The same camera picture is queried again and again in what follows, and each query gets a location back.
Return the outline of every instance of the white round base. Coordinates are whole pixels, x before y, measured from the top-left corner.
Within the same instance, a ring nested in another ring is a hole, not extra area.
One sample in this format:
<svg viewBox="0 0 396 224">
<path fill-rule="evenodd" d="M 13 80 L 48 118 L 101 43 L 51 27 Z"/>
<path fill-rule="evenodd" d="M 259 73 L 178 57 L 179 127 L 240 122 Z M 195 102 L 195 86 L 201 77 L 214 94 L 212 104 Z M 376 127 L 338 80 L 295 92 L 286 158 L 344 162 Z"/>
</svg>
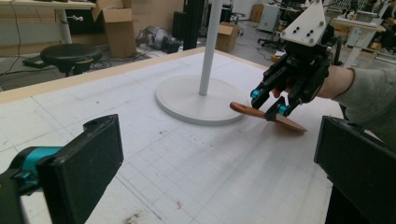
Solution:
<svg viewBox="0 0 396 224">
<path fill-rule="evenodd" d="M 182 121 L 215 126 L 240 120 L 243 115 L 230 108 L 230 102 L 247 104 L 246 95 L 232 85 L 210 78 L 206 96 L 200 95 L 200 76 L 171 77 L 156 90 L 160 108 Z"/>
</svg>

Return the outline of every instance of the gray sleeve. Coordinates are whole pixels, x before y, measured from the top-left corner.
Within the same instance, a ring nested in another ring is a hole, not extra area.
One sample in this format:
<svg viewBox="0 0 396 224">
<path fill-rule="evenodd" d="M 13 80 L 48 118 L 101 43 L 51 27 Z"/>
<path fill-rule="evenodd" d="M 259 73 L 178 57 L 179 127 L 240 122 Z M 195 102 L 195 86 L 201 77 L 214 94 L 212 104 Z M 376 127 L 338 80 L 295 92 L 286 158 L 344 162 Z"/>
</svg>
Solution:
<svg viewBox="0 0 396 224">
<path fill-rule="evenodd" d="M 346 107 L 352 122 L 373 132 L 390 147 L 396 147 L 396 71 L 354 68 L 350 88 L 334 98 Z"/>
</svg>

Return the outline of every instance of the person's hand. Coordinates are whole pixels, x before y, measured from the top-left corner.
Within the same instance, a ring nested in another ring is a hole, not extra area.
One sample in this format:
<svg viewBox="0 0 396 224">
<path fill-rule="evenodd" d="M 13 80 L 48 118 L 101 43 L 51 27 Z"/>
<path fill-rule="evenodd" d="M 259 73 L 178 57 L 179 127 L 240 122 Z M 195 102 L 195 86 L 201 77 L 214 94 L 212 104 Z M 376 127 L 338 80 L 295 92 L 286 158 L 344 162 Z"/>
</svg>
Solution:
<svg viewBox="0 0 396 224">
<path fill-rule="evenodd" d="M 350 85 L 352 85 L 354 78 L 355 73 L 353 70 L 330 65 L 329 76 L 324 79 L 323 85 L 318 92 L 318 97 L 330 99 L 337 97 L 338 95 L 345 92 L 350 87 Z M 294 83 L 294 81 L 290 80 L 287 83 L 285 91 L 290 92 Z M 280 96 L 280 91 L 278 89 L 273 89 L 272 93 L 275 98 Z"/>
</svg>

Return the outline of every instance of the black stool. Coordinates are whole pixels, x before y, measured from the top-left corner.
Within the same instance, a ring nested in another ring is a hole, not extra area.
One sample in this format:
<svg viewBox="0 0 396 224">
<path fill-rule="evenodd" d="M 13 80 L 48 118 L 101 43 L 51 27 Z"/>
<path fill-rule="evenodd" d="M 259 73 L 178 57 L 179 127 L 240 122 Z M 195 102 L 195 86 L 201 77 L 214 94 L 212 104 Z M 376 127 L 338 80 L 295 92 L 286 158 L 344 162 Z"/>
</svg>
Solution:
<svg viewBox="0 0 396 224">
<path fill-rule="evenodd" d="M 58 67 L 61 73 L 69 77 L 90 70 L 91 64 L 102 58 L 102 52 L 85 44 L 62 44 L 45 48 L 40 53 L 41 60 Z"/>
</svg>

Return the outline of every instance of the desk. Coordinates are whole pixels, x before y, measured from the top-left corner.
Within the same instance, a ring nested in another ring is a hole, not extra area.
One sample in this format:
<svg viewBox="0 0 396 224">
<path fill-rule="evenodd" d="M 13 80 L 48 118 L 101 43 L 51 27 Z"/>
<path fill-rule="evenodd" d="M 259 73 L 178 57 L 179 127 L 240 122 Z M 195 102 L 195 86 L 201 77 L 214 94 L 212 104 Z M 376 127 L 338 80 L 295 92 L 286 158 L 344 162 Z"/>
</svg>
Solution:
<svg viewBox="0 0 396 224">
<path fill-rule="evenodd" d="M 313 159 L 321 117 L 341 116 L 338 104 L 295 109 L 305 134 L 253 117 L 218 127 L 173 119 L 156 88 L 200 75 L 203 60 L 192 49 L 0 92 L 0 173 L 26 147 L 64 146 L 84 122 L 119 114 L 125 161 L 87 223 L 324 223 L 332 184 Z M 216 51 L 211 76 L 248 97 L 265 69 Z M 42 193 L 23 202 L 31 223 L 50 223 Z"/>
<path fill-rule="evenodd" d="M 61 13 L 61 23 L 53 24 L 19 24 L 21 42 L 37 43 L 64 40 L 65 43 L 71 43 L 69 26 L 66 18 L 66 9 L 91 9 L 95 7 L 91 2 L 41 2 L 34 0 L 0 0 L 0 7 L 43 7 L 59 9 Z M 18 32 L 15 24 L 2 24 L 0 26 L 0 43 L 1 45 L 18 44 Z"/>
<path fill-rule="evenodd" d="M 372 38 L 370 32 L 385 32 L 385 28 L 381 25 L 378 25 L 376 27 L 374 26 L 365 26 L 361 24 L 354 23 L 353 21 L 348 22 L 348 21 L 340 21 L 337 19 L 334 19 L 334 22 L 336 24 L 348 26 L 348 27 L 357 27 L 361 30 L 359 39 L 355 42 L 352 51 L 350 52 L 348 58 L 346 59 L 346 62 L 344 63 L 343 67 L 350 67 L 355 59 L 358 57 L 359 53 L 361 52 L 361 49 L 365 48 L 363 46 L 363 43 L 366 43 L 368 38 Z"/>
</svg>

